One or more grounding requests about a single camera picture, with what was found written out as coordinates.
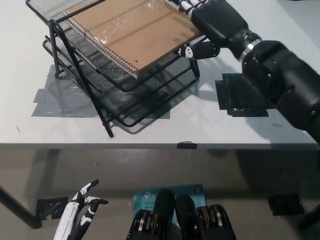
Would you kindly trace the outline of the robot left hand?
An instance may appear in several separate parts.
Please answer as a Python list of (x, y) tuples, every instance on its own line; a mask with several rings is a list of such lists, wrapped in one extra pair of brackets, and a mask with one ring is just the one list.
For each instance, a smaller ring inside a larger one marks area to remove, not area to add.
[(87, 196), (89, 190), (98, 183), (99, 180), (96, 179), (83, 186), (66, 205), (56, 228), (54, 240), (81, 240), (84, 237), (98, 207), (109, 203), (100, 197)]

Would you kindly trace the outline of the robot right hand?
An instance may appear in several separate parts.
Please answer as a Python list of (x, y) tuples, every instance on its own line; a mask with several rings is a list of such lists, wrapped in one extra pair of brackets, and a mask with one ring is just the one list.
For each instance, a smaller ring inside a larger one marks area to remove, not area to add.
[(214, 45), (229, 49), (240, 62), (261, 37), (249, 29), (245, 19), (225, 0), (170, 0)]

